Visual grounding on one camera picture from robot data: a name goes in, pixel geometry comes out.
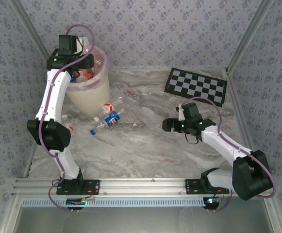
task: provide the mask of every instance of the blue bottle label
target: blue bottle label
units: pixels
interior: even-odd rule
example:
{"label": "blue bottle label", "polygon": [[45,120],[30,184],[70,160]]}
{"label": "blue bottle label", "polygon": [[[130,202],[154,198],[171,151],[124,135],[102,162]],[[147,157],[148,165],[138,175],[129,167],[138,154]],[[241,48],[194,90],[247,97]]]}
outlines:
{"label": "blue bottle label", "polygon": [[111,126],[115,124],[117,121],[119,121],[120,117],[116,111],[112,111],[107,118],[105,118],[105,122],[108,126]]}

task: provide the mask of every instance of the black and white checkerboard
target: black and white checkerboard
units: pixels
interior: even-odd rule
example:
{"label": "black and white checkerboard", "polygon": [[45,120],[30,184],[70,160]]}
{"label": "black and white checkerboard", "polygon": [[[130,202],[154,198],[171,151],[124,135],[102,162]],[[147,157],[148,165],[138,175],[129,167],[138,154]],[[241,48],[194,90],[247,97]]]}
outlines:
{"label": "black and white checkerboard", "polygon": [[204,97],[221,107],[225,102],[226,87],[225,80],[172,68],[165,92],[186,98]]}

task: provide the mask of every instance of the marble floor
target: marble floor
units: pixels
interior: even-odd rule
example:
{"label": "marble floor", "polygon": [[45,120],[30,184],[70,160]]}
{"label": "marble floor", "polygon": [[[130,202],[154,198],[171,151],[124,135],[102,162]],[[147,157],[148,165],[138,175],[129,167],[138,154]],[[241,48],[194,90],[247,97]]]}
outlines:
{"label": "marble floor", "polygon": [[[199,73],[224,78],[221,72]],[[65,98],[62,114],[68,116],[75,129],[70,147],[85,178],[199,177],[202,172],[225,161],[203,142],[190,145],[184,134],[162,130],[163,120],[177,117],[175,107],[186,100],[164,93],[168,75],[169,71],[110,72],[112,99],[124,97],[126,108],[117,124],[95,136],[89,132],[92,119]],[[214,107],[196,103],[204,119],[219,122]],[[221,112],[223,132],[242,143],[228,90]],[[58,176],[53,159],[37,147],[29,178]]]}

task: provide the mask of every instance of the metal frame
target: metal frame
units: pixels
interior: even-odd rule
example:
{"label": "metal frame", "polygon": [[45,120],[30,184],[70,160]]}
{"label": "metal frame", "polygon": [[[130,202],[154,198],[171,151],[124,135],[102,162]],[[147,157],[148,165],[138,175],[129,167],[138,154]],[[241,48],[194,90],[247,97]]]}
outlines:
{"label": "metal frame", "polygon": [[[186,178],[109,178],[100,179],[101,187],[99,200],[111,200],[118,198],[200,198],[211,197],[212,195],[187,195],[185,190]],[[51,179],[28,179],[21,178],[15,180],[12,191],[12,199],[8,210],[3,218],[0,233],[12,233],[15,229],[17,218],[24,200],[28,198],[46,198],[51,184]],[[67,196],[55,194],[55,189],[51,195],[54,199],[64,199]],[[282,213],[276,198],[264,199],[274,233],[282,233]]]}

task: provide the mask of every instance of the white plastic bin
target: white plastic bin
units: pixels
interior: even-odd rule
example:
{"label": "white plastic bin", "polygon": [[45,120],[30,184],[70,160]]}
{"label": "white plastic bin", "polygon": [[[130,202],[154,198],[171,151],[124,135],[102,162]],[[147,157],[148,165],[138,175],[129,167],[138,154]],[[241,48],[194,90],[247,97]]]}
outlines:
{"label": "white plastic bin", "polygon": [[83,83],[69,83],[66,93],[81,112],[94,117],[100,111],[100,107],[109,102],[110,86],[108,81],[109,62],[106,54],[97,46],[94,46],[92,54],[95,61],[92,68],[94,77]]}

